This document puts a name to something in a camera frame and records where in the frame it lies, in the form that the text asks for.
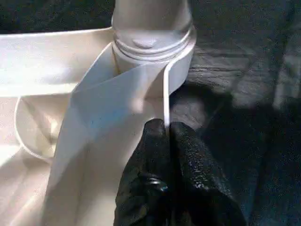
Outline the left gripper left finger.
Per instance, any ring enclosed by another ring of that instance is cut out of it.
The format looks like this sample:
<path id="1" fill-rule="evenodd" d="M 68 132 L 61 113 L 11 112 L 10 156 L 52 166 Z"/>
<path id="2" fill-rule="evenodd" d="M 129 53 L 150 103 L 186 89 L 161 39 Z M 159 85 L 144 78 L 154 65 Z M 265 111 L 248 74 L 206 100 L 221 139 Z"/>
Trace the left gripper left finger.
<path id="1" fill-rule="evenodd" d="M 115 198 L 114 225 L 167 226 L 172 212 L 173 167 L 161 119 L 145 123 Z"/>

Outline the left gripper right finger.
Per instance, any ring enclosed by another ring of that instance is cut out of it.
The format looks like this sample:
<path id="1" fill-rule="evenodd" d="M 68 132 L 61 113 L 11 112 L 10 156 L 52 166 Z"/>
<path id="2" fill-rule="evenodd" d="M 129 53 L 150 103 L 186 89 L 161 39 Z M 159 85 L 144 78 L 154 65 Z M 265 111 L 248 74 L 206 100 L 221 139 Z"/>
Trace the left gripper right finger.
<path id="1" fill-rule="evenodd" d="M 194 226 L 247 224 L 230 184 L 212 153 L 195 130 L 183 122 L 170 124 L 178 191 Z"/>

